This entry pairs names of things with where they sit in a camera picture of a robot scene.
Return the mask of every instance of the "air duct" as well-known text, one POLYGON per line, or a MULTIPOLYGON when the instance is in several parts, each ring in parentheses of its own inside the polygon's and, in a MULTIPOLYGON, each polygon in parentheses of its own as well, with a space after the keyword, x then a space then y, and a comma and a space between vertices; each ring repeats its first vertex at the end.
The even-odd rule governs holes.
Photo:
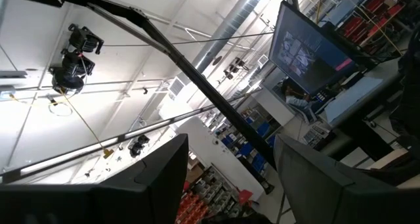
MULTIPOLYGON (((222 24, 217 28, 213 36, 211 36, 211 39, 232 37, 258 5, 259 1, 260 0, 239 0, 223 20, 222 24)), ((206 43, 192 61, 192 65, 196 67, 198 72, 203 73, 227 43, 228 39, 206 43)), ((180 73, 177 77, 179 81, 182 82, 182 85, 190 83, 190 80, 184 73, 180 73)))

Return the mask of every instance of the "white ceiling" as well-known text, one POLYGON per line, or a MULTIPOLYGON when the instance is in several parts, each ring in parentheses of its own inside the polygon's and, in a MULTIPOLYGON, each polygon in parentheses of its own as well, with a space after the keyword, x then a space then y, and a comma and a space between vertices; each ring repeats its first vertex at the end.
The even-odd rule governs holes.
MULTIPOLYGON (((121 0, 131 5, 144 9, 145 13, 156 18, 172 21, 178 26, 184 26, 211 35, 222 22, 237 0, 186 0, 182 4, 180 0, 121 0)), ((268 0, 262 0, 256 8, 259 12, 268 0)), ((277 11, 281 0, 273 0, 263 19, 275 23, 277 11)), ((256 17, 253 13, 241 26, 235 35, 241 35, 246 27, 256 17)), ((100 36, 105 45, 132 45, 144 44, 142 41, 114 26, 107 20, 96 15, 92 11, 75 7, 66 3, 61 9, 49 7, 39 3, 25 0, 7 0, 7 6, 3 21, 0 26, 0 44, 19 70, 28 68, 36 71, 28 71, 27 79, 1 80, 0 85, 13 84, 15 87, 37 87, 41 75, 51 54, 54 55, 52 63, 60 62, 61 48, 65 46, 69 33, 66 30, 70 23, 86 26, 96 35, 100 36), (59 38, 58 47, 54 45, 59 38)), ((172 42, 192 41, 192 37, 179 28, 169 28, 168 24, 162 24, 153 20, 153 23, 162 31, 167 32, 167 37, 172 42)), ((266 27, 263 21, 257 23, 247 34, 259 34, 266 27)), ((197 40, 205 40, 202 35, 193 34, 197 40)), ((248 37, 241 45, 248 47, 256 37, 248 37)), ((203 43, 188 45, 176 45, 178 50, 190 61, 201 50, 203 43)), ((223 55, 231 46, 227 45, 220 55, 223 55)), ((227 64, 237 55, 241 55, 243 49, 235 48, 228 60, 215 74, 219 76, 227 64)), ((158 51, 151 51, 150 47, 103 47, 100 55, 86 54, 96 63, 93 74, 88 77, 88 83, 103 83, 110 81, 131 81, 135 79, 137 72, 143 72, 146 79, 166 79, 176 76, 180 70, 165 55, 158 51), (144 67, 142 61, 147 59, 144 67)), ((0 51, 0 70, 14 70, 5 54, 0 51)), ((137 83, 135 88, 157 87, 160 81, 137 83)), ((42 81, 43 86, 51 86, 51 75, 47 74, 42 81)), ((149 90, 143 95, 142 90, 130 92, 130 98, 125 99, 121 110, 118 111, 110 126, 105 128, 108 118, 116 110, 116 101, 127 88, 127 84, 110 84, 85 87, 83 92, 110 91, 101 93, 82 93, 70 99, 76 109, 86 119, 94 132, 101 135, 101 139, 127 132, 131 124, 142 111, 155 89, 149 90)), ((56 95, 54 91, 43 91, 39 95, 47 93, 56 95)), ((16 98, 21 101, 32 103, 35 91, 20 91, 16 98)), ((49 101, 40 98, 34 102, 28 119, 24 124, 29 106, 15 101, 0 101, 0 169, 6 170, 25 166, 42 159, 55 156, 76 148, 95 143, 95 138, 90 134, 76 113, 68 117, 59 117, 51 114, 46 104, 49 101), (16 145, 9 163, 13 147, 16 145)))

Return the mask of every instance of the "computer monitor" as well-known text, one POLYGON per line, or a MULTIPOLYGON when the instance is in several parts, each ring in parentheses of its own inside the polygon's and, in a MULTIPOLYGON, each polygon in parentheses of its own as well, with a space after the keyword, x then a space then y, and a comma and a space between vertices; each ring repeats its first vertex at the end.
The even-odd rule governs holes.
POLYGON ((280 5, 268 57, 310 95, 356 68, 349 52, 285 1, 280 5))

